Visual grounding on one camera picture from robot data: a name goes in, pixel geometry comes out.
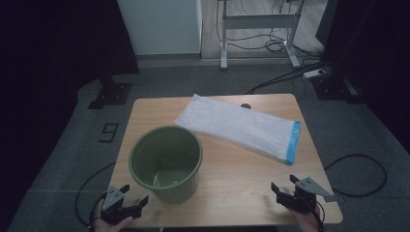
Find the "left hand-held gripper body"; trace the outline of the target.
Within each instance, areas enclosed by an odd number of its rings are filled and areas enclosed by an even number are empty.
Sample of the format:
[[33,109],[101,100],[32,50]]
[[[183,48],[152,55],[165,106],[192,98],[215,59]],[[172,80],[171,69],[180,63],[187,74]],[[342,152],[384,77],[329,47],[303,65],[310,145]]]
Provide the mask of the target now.
[[102,219],[111,225],[115,225],[128,217],[140,218],[141,210],[136,209],[135,206],[124,207],[124,199],[125,194],[119,188],[110,186],[102,203]]

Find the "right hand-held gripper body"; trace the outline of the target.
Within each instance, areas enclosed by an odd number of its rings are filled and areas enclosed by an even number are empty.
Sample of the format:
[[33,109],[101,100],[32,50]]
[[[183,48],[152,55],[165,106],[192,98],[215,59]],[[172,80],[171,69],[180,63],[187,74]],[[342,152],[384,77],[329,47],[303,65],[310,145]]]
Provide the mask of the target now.
[[296,183],[292,194],[279,190],[277,202],[298,213],[306,214],[316,209],[317,195],[330,196],[331,194],[310,177],[307,177]]

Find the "green plastic bin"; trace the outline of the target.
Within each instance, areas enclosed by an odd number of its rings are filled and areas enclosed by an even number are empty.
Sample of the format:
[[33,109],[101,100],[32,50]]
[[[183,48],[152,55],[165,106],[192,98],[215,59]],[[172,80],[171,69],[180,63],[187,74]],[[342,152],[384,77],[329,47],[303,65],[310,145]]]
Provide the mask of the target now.
[[202,160],[202,144],[195,134],[178,126],[163,126],[135,142],[129,170],[133,179],[160,201],[180,204],[196,192]]

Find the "white bag with blue band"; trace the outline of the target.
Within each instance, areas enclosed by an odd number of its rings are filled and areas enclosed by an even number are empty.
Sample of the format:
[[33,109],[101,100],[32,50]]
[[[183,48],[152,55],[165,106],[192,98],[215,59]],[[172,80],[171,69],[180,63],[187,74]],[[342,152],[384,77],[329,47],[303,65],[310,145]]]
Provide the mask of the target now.
[[228,102],[193,95],[175,123],[190,131],[293,164],[301,130],[291,121]]

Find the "person's right hand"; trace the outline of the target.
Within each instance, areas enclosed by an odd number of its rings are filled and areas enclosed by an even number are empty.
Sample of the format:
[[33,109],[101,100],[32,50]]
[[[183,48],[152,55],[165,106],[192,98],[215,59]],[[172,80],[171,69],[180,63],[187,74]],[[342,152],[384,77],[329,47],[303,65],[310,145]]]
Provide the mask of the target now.
[[319,208],[316,208],[314,213],[308,214],[301,214],[292,209],[289,209],[289,212],[295,217],[303,232],[319,232],[321,229],[321,224],[317,220],[320,218]]

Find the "person's left hand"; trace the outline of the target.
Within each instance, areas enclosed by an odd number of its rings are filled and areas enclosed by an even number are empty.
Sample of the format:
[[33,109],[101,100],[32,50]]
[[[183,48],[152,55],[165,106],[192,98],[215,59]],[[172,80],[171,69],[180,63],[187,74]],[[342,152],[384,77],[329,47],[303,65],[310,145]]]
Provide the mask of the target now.
[[115,225],[111,225],[101,218],[97,218],[94,221],[94,230],[95,232],[120,232],[125,228],[129,223],[133,221],[132,217],[127,217]]

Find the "grey table foot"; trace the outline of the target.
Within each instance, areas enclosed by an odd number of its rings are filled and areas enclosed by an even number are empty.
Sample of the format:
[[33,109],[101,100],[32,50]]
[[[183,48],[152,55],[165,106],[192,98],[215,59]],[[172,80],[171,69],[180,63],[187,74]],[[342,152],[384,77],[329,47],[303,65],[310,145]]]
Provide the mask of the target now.
[[334,194],[330,196],[324,196],[324,200],[326,203],[331,203],[331,202],[337,202],[337,203],[343,203],[345,201],[345,198],[341,194]]

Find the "white power strip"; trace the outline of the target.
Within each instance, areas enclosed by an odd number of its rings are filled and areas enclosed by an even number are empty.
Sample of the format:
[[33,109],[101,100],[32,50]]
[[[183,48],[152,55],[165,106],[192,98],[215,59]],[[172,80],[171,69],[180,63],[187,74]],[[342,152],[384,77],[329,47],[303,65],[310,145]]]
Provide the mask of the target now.
[[324,71],[323,69],[304,72],[303,78],[312,78],[312,77],[316,77],[316,76],[319,76],[319,75],[323,75],[325,73],[326,73],[326,71]]

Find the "dark curtain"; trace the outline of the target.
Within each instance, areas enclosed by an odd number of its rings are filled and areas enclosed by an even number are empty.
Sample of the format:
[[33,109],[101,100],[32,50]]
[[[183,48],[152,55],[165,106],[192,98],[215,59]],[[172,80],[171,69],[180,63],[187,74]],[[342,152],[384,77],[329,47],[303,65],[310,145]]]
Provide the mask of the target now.
[[325,58],[410,153],[410,0],[328,0]]
[[0,106],[62,97],[138,73],[119,0],[0,0]]

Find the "white cabinet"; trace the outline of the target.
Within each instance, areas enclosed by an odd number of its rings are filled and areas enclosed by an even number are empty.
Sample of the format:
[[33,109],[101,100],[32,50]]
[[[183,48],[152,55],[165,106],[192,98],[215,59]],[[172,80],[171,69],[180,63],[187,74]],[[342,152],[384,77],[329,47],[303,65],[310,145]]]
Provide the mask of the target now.
[[136,56],[199,55],[201,0],[117,0]]

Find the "black stand with base plate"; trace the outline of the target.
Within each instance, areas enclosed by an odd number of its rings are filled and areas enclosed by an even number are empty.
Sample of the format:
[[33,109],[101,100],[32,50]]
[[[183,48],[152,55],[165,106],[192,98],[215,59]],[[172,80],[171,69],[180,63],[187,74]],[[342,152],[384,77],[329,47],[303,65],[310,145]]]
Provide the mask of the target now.
[[339,82],[331,77],[313,77],[310,81],[319,100],[364,103],[360,92],[347,78]]
[[124,105],[130,95],[132,84],[116,82],[113,76],[125,72],[103,63],[96,64],[93,71],[101,84],[101,89],[97,97],[90,102],[88,108],[102,109],[106,105]]

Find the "white desk frame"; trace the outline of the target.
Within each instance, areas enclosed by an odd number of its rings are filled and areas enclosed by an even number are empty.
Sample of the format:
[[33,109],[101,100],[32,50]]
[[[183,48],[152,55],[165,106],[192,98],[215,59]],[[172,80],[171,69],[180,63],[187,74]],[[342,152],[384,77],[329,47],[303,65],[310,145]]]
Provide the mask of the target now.
[[221,17],[221,43],[220,43],[220,68],[226,70],[227,63],[227,38],[228,30],[236,29],[289,29],[287,40],[282,44],[286,54],[294,68],[300,68],[301,64],[297,58],[296,50],[293,47],[294,38],[301,18],[305,0],[300,0],[297,10],[294,14],[248,14],[240,15],[227,13],[227,0],[218,0],[222,2]]

